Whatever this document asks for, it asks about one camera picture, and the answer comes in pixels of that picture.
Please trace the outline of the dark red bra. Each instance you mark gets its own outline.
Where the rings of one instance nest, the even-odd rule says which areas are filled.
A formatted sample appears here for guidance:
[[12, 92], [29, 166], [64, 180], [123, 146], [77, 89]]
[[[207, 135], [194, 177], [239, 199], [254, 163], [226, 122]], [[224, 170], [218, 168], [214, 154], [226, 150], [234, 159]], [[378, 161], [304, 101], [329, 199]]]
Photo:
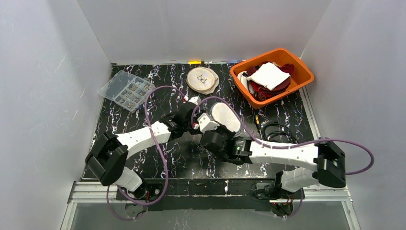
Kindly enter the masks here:
[[290, 64], [290, 63], [287, 63], [287, 64], [285, 64], [285, 65], [283, 65], [283, 66], [279, 66], [278, 67], [282, 72], [284, 72], [284, 73], [288, 73], [290, 76], [293, 74], [293, 72], [294, 72], [294, 65], [293, 64]]

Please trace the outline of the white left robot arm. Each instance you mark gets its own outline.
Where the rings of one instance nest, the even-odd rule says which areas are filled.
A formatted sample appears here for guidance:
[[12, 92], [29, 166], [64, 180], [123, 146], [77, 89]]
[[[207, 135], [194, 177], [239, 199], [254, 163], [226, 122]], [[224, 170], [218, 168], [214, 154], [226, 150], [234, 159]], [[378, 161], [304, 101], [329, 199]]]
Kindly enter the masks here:
[[146, 186], [139, 173], [125, 166], [126, 161], [134, 154], [158, 144], [180, 138], [185, 132], [198, 134], [192, 128], [191, 117], [199, 97], [192, 97], [183, 103], [176, 112], [169, 113], [152, 124], [136, 131], [113, 134], [103, 133], [87, 155], [85, 163], [102, 185], [115, 184], [130, 192]]

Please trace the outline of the maroon bra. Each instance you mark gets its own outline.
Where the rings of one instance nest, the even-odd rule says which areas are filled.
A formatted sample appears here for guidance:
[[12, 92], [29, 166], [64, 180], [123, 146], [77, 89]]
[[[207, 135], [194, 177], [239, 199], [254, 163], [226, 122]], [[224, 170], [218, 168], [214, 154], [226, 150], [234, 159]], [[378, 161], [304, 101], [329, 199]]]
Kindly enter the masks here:
[[[262, 62], [256, 66], [251, 66], [248, 68], [248, 70], [246, 71], [246, 73], [244, 73], [243, 75], [247, 77], [252, 75], [256, 70], [259, 69], [259, 67], [263, 64], [266, 63], [271, 63], [271, 62]], [[274, 97], [280, 93], [283, 93], [287, 90], [287, 88], [290, 86], [291, 84], [291, 76], [285, 80], [282, 84], [280, 84], [279, 86], [277, 86], [276, 88], [274, 88], [272, 91], [268, 90], [266, 87], [264, 86], [260, 86], [259, 84], [253, 82], [253, 81], [248, 81], [247, 80], [247, 89], [249, 91], [249, 93], [254, 96], [256, 98], [256, 100], [258, 101], [265, 101], [271, 97]]]

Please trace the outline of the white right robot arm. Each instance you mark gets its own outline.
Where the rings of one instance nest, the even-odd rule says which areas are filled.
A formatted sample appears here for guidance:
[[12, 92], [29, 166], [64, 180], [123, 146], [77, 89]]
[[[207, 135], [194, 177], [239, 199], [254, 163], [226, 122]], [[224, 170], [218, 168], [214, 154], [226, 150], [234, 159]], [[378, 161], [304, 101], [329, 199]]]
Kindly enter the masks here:
[[295, 166], [293, 171], [279, 172], [275, 188], [291, 194], [303, 187], [321, 184], [332, 188], [346, 186], [345, 153], [332, 141], [295, 145], [254, 141], [250, 137], [235, 137], [223, 129], [206, 131], [200, 146], [220, 161], [241, 164], [275, 163]]

